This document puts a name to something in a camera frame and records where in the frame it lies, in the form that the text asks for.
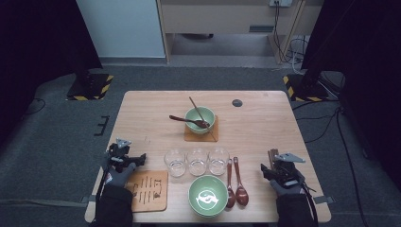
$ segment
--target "chopsticks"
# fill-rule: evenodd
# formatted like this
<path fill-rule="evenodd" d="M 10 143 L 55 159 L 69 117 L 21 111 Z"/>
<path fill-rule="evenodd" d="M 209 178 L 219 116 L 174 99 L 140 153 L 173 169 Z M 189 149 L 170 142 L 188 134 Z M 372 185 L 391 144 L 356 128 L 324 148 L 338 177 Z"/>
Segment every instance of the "chopsticks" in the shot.
<path fill-rule="evenodd" d="M 195 110 L 196 110 L 196 111 L 198 112 L 198 114 L 200 115 L 201 120 L 204 121 L 204 122 L 206 122 L 206 121 L 204 120 L 203 116 L 201 116 L 201 112 L 198 110 L 198 107 L 197 107 L 197 105 L 195 104 L 194 100 L 192 100 L 192 97 L 191 97 L 191 96 L 189 97 L 189 100 L 191 100 L 192 105 L 194 105 Z M 207 125 L 206 125 L 206 127 L 207 127 L 207 132 L 209 132 L 209 134 L 213 137 L 213 139 L 215 140 L 215 142 L 217 142 L 218 140 L 215 138 L 215 136 L 213 135 L 212 131 L 210 130 L 210 126 L 207 126 Z"/>

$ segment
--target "small black circle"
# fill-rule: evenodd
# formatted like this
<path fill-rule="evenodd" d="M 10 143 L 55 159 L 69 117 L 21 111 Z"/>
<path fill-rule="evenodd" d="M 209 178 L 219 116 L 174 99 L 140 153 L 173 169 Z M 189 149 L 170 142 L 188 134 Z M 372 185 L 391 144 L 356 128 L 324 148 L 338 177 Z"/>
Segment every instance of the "small black circle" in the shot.
<path fill-rule="evenodd" d="M 242 101 L 239 99 L 234 99 L 233 100 L 233 106 L 235 107 L 241 107 L 242 106 Z"/>

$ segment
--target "wooden cutting board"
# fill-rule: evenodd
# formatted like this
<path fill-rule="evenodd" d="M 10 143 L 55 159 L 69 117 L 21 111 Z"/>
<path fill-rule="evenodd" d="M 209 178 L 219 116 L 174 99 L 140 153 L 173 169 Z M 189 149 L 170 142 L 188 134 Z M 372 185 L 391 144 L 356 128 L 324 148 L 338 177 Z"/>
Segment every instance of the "wooden cutting board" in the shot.
<path fill-rule="evenodd" d="M 168 172 L 134 171 L 126 188 L 136 196 L 132 199 L 132 212 L 163 211 L 167 208 Z"/>

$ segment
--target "table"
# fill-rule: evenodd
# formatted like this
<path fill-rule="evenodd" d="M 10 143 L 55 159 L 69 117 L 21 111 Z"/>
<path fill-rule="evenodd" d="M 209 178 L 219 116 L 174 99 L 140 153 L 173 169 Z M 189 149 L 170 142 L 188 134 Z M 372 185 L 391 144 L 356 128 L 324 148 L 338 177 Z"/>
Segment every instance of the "table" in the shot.
<path fill-rule="evenodd" d="M 276 7 L 267 0 L 157 0 L 159 20 L 170 61 L 174 34 L 269 34 L 274 57 L 282 63 L 294 35 L 310 35 L 323 0 L 293 0 L 288 8 Z M 280 48 L 272 32 L 276 30 Z"/>
<path fill-rule="evenodd" d="M 192 108 L 190 96 L 198 106 L 207 106 L 218 116 L 217 142 L 185 142 L 184 123 L 168 118 L 170 114 L 183 116 Z M 241 100 L 243 105 L 235 107 L 232 104 L 235 99 Z M 181 178 L 168 178 L 166 210 L 134 213 L 135 222 L 276 222 L 276 194 L 260 171 L 261 163 L 269 166 L 268 150 L 272 148 L 304 158 L 306 163 L 296 164 L 297 168 L 305 175 L 308 186 L 317 191 L 312 192 L 312 196 L 323 194 L 288 97 L 281 91 L 127 92 L 109 143 L 115 143 L 116 137 L 132 141 L 130 156 L 147 154 L 146 164 L 137 171 L 165 170 L 163 157 L 170 148 L 224 147 L 229 150 L 230 157 L 238 157 L 241 181 L 250 195 L 245 207 L 236 203 L 231 210 L 215 218 L 199 217 L 187 200 L 187 190 L 196 177 L 186 171 Z M 93 195 L 101 174 L 99 170 Z M 219 177 L 227 183 L 226 173 Z M 232 186 L 236 190 L 234 172 Z M 320 222 L 331 219 L 326 203 L 317 204 L 316 208 Z M 90 202 L 86 221 L 92 221 L 94 212 L 95 203 Z"/>

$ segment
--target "wall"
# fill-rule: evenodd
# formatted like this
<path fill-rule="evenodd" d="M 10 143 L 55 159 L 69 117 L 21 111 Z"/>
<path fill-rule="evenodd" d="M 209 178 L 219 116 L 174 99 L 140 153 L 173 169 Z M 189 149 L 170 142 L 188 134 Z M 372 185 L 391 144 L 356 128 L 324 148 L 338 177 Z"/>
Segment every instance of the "wall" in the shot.
<path fill-rule="evenodd" d="M 77 0 L 100 58 L 165 58 L 156 0 Z"/>

